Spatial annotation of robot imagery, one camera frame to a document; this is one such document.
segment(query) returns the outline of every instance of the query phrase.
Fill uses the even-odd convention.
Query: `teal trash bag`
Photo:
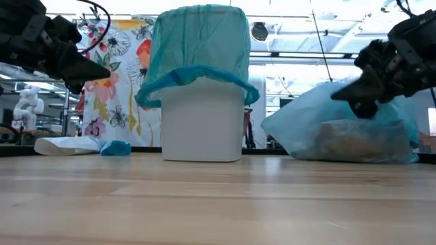
[[[295,159],[360,163],[413,163],[419,130],[411,99],[379,104],[373,119],[357,118],[330,95],[346,86],[329,82],[297,97],[261,127]]]
[[[142,108],[160,108],[161,89],[202,76],[245,89],[245,105],[259,99],[258,90],[247,82],[250,34],[241,9],[197,5],[164,12],[151,43],[150,67],[135,96]]]

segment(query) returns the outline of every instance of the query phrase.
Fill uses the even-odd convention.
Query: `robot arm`
[[[40,0],[0,0],[0,13],[0,62],[63,79],[75,94],[86,81],[110,76],[77,51],[82,36],[76,25],[62,16],[47,17]]]
[[[42,99],[36,99],[36,106],[33,108],[35,114],[41,114],[44,112],[44,101]]]
[[[400,22],[389,32],[387,42],[372,41],[354,64],[362,75],[331,98],[348,101],[359,118],[374,116],[376,101],[387,103],[396,96],[411,97],[435,87],[436,11]]]

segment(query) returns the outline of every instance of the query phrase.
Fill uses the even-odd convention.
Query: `white robot figure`
[[[13,128],[36,129],[36,114],[41,114],[44,111],[44,101],[38,99],[39,91],[38,86],[30,85],[26,85],[25,89],[20,91],[20,100],[14,108]]]

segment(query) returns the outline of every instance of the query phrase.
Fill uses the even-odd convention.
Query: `floral fabric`
[[[106,21],[88,20],[82,43],[94,44]],[[143,110],[134,95],[150,63],[153,18],[113,20],[106,36],[87,57],[111,71],[109,78],[84,86],[82,132],[103,140],[123,140],[132,146],[160,146],[160,110]]]

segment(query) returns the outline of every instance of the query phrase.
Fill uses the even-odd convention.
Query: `wooden table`
[[[0,159],[1,245],[436,244],[436,165]]]

